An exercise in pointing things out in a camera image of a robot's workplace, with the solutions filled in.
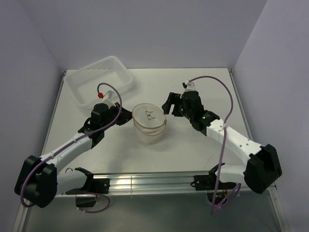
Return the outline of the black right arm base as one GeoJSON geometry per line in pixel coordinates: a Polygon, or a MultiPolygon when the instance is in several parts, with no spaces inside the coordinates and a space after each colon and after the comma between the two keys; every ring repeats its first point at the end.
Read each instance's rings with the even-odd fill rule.
{"type": "MultiPolygon", "coordinates": [[[[195,175],[193,182],[190,183],[190,186],[195,188],[196,191],[206,191],[208,200],[212,202],[215,183],[216,177],[212,177],[211,175],[195,175]]],[[[214,204],[227,204],[229,199],[232,199],[238,193],[239,188],[240,187],[236,183],[219,182],[214,204]]]]}

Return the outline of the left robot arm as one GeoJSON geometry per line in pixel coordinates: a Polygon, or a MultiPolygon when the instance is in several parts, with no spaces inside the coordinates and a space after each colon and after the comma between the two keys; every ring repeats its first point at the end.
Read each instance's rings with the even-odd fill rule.
{"type": "Polygon", "coordinates": [[[113,125],[122,126],[132,119],[132,112],[119,103],[98,103],[78,132],[66,143],[40,157],[25,159],[14,192],[25,207],[44,208],[55,196],[70,192],[95,191],[92,172],[78,167],[62,174],[61,171],[81,154],[98,145],[105,131],[113,125]]]}

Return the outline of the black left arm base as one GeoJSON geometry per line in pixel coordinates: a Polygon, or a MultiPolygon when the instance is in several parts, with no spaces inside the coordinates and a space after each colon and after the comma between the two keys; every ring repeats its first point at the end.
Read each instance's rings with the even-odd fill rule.
{"type": "Polygon", "coordinates": [[[75,205],[78,208],[92,208],[96,203],[99,203],[100,198],[107,200],[107,207],[110,205],[111,200],[106,195],[109,192],[110,179],[93,179],[88,187],[78,188],[75,195],[91,195],[88,197],[76,197],[75,205]]]}

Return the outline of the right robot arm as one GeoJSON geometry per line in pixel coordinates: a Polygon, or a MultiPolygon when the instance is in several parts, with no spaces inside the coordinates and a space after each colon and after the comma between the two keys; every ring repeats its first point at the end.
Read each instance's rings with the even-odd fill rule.
{"type": "Polygon", "coordinates": [[[218,115],[204,109],[197,91],[169,93],[162,109],[165,114],[187,118],[195,130],[221,143],[242,161],[241,165],[220,162],[201,180],[195,178],[196,190],[232,189],[245,184],[261,194],[281,177],[276,148],[256,143],[227,126],[218,115]]]}

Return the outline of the white mesh laundry bag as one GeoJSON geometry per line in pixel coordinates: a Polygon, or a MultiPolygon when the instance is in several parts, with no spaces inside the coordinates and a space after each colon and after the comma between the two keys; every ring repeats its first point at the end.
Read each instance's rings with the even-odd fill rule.
{"type": "Polygon", "coordinates": [[[167,127],[163,111],[150,103],[141,103],[132,110],[133,128],[137,139],[148,145],[156,144],[167,127]]]}

